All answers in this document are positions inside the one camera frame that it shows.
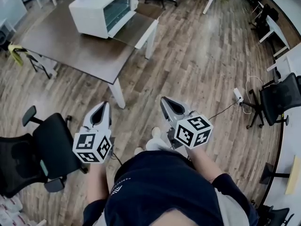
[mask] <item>navy blue t-shirt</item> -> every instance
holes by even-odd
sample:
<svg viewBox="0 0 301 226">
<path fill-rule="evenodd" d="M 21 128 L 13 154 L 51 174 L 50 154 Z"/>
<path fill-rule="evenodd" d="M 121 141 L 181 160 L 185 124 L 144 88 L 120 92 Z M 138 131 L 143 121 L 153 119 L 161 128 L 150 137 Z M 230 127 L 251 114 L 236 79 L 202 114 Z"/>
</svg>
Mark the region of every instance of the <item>navy blue t-shirt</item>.
<svg viewBox="0 0 301 226">
<path fill-rule="evenodd" d="M 258 216 L 228 174 L 211 184 L 178 153 L 146 151 L 124 163 L 115 176 L 107 200 L 84 210 L 84 226 L 92 226 L 104 210 L 108 226 L 149 226 L 164 212 L 177 209 L 200 226 L 222 226 L 214 188 L 235 199 L 246 212 L 250 226 Z"/>
</svg>

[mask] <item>black cable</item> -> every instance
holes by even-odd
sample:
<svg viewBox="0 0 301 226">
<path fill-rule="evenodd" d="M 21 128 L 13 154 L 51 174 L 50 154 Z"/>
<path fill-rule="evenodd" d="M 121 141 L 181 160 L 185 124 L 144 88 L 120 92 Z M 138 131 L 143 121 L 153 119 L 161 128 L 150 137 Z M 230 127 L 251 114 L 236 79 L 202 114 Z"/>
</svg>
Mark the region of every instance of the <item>black cable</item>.
<svg viewBox="0 0 301 226">
<path fill-rule="evenodd" d="M 117 159 L 119 161 L 120 165 L 122 166 L 122 162 L 119 160 L 119 158 L 116 156 L 116 154 L 114 152 L 112 152 L 112 154 L 114 155 L 115 158 L 113 158 L 113 156 L 111 156 L 111 158 L 113 160 Z"/>
<path fill-rule="evenodd" d="M 224 111 L 228 110 L 231 106 L 235 105 L 238 101 L 239 101 L 239 99 L 238 99 L 237 101 L 235 101 L 233 104 L 229 105 L 229 106 L 228 106 L 226 109 L 224 109 L 223 111 L 217 113 L 217 114 L 214 115 L 214 116 L 211 116 L 211 117 L 209 118 L 209 120 L 211 120 L 211 119 L 212 119 L 213 117 L 215 117 L 215 116 L 218 116 L 219 114 L 223 113 Z"/>
</svg>

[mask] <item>cable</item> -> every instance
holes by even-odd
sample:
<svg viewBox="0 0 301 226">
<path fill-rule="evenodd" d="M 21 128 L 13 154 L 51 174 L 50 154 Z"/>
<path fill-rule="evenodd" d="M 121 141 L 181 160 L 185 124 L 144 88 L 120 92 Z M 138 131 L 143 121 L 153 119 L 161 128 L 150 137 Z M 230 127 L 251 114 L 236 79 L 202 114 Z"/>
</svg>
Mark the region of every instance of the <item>cable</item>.
<svg viewBox="0 0 301 226">
<path fill-rule="evenodd" d="M 116 154 L 112 151 L 112 156 L 111 156 L 111 158 L 113 159 L 113 160 L 118 160 L 119 161 L 119 163 L 120 163 L 120 165 L 122 166 L 122 162 L 119 160 L 119 158 L 116 156 Z"/>
<path fill-rule="evenodd" d="M 250 78 L 257 78 L 257 79 L 259 79 L 259 78 L 258 78 L 257 76 L 255 76 L 255 75 L 249 76 L 249 77 L 247 78 L 247 80 L 246 80 L 246 85 L 247 85 L 247 83 L 248 83 L 248 81 L 249 81 Z M 251 103 L 251 99 L 250 99 L 250 97 L 249 97 L 249 93 L 248 93 L 247 87 L 246 87 L 246 96 L 248 97 L 249 102 Z M 247 113 L 247 112 L 245 112 L 245 110 L 244 110 L 244 105 L 242 105 L 242 107 L 243 107 L 243 112 L 244 112 L 246 115 L 250 115 L 250 114 L 252 113 L 252 108 L 251 108 L 250 113 Z"/>
<path fill-rule="evenodd" d="M 235 101 L 233 104 L 229 105 L 229 106 L 228 106 L 226 109 L 224 109 L 223 111 L 217 113 L 217 114 L 214 115 L 214 116 L 211 116 L 211 117 L 209 118 L 209 120 L 211 120 L 211 119 L 212 119 L 213 117 L 215 117 L 215 116 L 218 116 L 219 114 L 223 113 L 224 111 L 228 110 L 231 106 L 233 106 L 234 104 L 236 104 L 238 101 L 239 101 L 239 99 L 238 99 L 237 101 Z"/>
</svg>

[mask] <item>chair wheel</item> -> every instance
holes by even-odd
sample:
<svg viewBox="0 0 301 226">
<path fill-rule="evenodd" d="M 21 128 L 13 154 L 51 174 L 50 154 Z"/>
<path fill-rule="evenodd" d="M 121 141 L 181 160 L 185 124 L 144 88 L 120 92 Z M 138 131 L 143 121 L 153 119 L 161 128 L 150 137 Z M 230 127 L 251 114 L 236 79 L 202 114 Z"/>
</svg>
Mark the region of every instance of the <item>chair wheel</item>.
<svg viewBox="0 0 301 226">
<path fill-rule="evenodd" d="M 67 115 L 67 117 L 66 117 L 66 120 L 68 120 L 68 121 L 72 121 L 72 116 L 70 116 L 70 115 Z"/>
</svg>

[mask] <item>white shoe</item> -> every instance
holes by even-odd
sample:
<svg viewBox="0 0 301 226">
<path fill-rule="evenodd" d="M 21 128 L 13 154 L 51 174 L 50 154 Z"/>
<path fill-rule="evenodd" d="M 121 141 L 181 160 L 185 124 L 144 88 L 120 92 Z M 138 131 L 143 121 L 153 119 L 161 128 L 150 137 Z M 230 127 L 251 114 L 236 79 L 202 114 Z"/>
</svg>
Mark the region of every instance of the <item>white shoe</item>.
<svg viewBox="0 0 301 226">
<path fill-rule="evenodd" d="M 151 130 L 151 136 L 152 138 L 160 138 L 161 137 L 161 130 L 159 127 L 154 127 L 152 130 Z"/>
<path fill-rule="evenodd" d="M 139 153 L 144 152 L 144 150 L 142 149 L 142 147 L 137 147 L 134 151 L 134 155 L 138 155 Z"/>
</svg>

